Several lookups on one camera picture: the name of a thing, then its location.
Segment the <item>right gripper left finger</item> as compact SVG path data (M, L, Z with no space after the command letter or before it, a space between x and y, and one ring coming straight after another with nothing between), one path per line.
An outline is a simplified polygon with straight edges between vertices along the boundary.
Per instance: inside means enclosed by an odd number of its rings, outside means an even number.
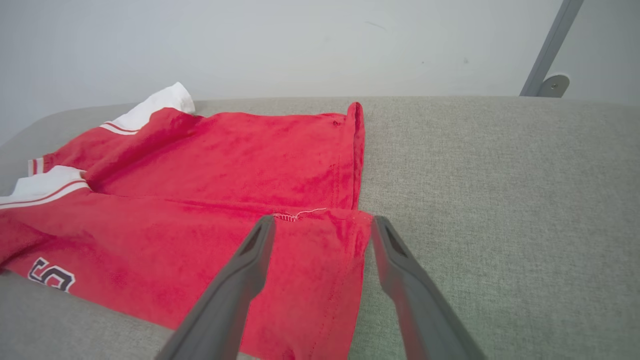
M275 219L261 217L211 281L158 360L235 360L251 301L266 284L275 239Z

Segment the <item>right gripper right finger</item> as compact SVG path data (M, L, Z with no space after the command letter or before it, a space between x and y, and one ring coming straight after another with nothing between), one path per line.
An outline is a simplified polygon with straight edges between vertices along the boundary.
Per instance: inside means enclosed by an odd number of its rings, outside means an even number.
M485 354L384 216L371 223L382 290L393 301L408 360L484 360Z

